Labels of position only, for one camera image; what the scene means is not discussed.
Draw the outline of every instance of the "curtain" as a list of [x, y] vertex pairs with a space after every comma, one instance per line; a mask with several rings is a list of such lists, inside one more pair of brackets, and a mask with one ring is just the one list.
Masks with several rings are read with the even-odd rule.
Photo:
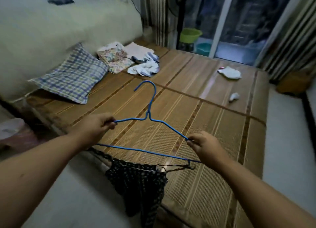
[[176, 43], [177, 18], [168, 9], [168, 0], [141, 0], [144, 28], [152, 27], [154, 43], [173, 48]]
[[316, 0], [302, 0], [259, 67], [278, 82], [291, 71], [316, 75]]

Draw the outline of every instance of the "hanger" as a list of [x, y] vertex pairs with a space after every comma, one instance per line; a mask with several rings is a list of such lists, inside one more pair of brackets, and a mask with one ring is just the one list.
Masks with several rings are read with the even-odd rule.
[[[136, 117], [132, 117], [132, 118], [126, 118], [126, 119], [122, 119], [122, 120], [116, 120], [115, 122], [116, 123], [119, 123], [119, 122], [126, 122], [126, 121], [130, 121], [130, 120], [137, 120], [137, 121], [144, 121], [146, 120], [148, 117], [149, 117], [149, 120], [153, 121], [153, 122], [160, 122], [160, 123], [163, 123], [164, 125], [168, 126], [171, 130], [173, 130], [174, 132], [176, 132], [177, 134], [179, 134], [180, 136], [182, 136], [186, 141], [189, 140], [189, 138], [187, 138], [185, 135], [181, 134], [179, 131], [177, 131], [176, 129], [174, 129], [172, 126], [170, 126], [169, 124], [165, 123], [164, 121], [161, 121], [161, 120], [156, 120], [156, 119], [153, 119], [151, 117], [151, 105], [154, 101], [154, 98], [156, 96], [156, 93], [157, 93], [157, 88], [156, 88], [156, 85], [155, 83], [153, 83], [152, 81], [142, 81], [135, 89], [134, 91], [136, 91], [143, 83], [145, 82], [148, 82], [150, 84], [153, 85], [154, 87], [154, 95], [151, 99], [151, 101], [149, 102], [148, 104], [148, 109], [146, 111], [146, 115], [144, 118], [136, 118]], [[130, 151], [138, 151], [138, 152], [146, 152], [146, 153], [149, 153], [149, 154], [155, 154], [155, 155], [158, 155], [158, 156], [164, 156], [164, 157], [171, 157], [171, 158], [175, 158], [175, 159], [180, 159], [180, 160], [186, 160], [188, 161], [188, 165], [190, 166], [190, 162], [197, 162], [197, 163], [201, 163], [200, 161], [198, 160], [192, 160], [192, 159], [187, 159], [187, 158], [182, 158], [182, 157], [176, 157], [176, 156], [171, 156], [171, 155], [166, 155], [166, 154], [160, 154], [160, 153], [157, 153], [157, 152], [150, 152], [150, 151], [146, 151], [146, 150], [141, 150], [141, 149], [134, 149], [134, 148], [126, 148], [126, 147], [121, 147], [121, 146], [112, 146], [112, 145], [105, 145], [105, 144], [101, 144], [101, 143], [98, 143], [97, 144], [98, 146], [105, 146], [105, 147], [112, 147], [112, 148], [118, 148], [118, 149], [124, 149], [124, 150], [130, 150]]]

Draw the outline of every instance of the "bamboo mat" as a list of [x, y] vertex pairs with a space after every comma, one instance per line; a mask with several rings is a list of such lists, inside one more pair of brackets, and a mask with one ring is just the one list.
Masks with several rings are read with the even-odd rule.
[[[152, 117], [164, 120], [184, 135], [206, 130], [216, 136], [228, 154], [262, 176], [267, 75], [254, 68], [177, 50], [147, 45], [160, 56], [160, 72], [151, 78], [157, 86]], [[239, 69], [243, 78], [230, 81], [216, 70], [220, 66]], [[116, 119], [143, 117], [153, 88], [135, 87], [145, 79], [126, 73], [107, 74], [90, 92], [86, 105], [38, 90], [27, 101], [54, 126], [67, 132], [90, 113], [111, 112]], [[241, 98], [227, 103], [231, 93]], [[128, 121], [110, 130], [101, 143], [133, 147], [198, 159], [183, 138], [161, 123]], [[185, 161], [152, 154], [98, 147], [119, 159], [148, 164], [184, 164]], [[203, 164], [195, 170], [167, 175], [162, 206], [191, 227], [243, 227], [249, 221], [227, 183]]]

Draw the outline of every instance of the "hand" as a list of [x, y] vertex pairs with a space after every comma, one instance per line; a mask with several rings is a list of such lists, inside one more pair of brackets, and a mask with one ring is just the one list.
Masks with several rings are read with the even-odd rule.
[[231, 161], [227, 152], [222, 148], [216, 137], [201, 131], [200, 133], [190, 134], [186, 143], [195, 151], [203, 164], [209, 168], [220, 171], [222, 165]]
[[68, 136], [71, 136], [81, 149], [87, 149], [97, 144], [109, 129], [114, 129], [116, 123], [110, 113], [91, 114], [76, 124]]

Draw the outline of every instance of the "black fan stand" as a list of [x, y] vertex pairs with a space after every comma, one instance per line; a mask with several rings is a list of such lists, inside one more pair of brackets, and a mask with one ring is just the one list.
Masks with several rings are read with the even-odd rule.
[[176, 4], [179, 6], [179, 15], [178, 15], [178, 24], [177, 24], [177, 45], [176, 49], [179, 49], [179, 42], [180, 42], [180, 34], [183, 28], [183, 21], [184, 21], [184, 14], [185, 14], [185, 3], [186, 0], [176, 0]]

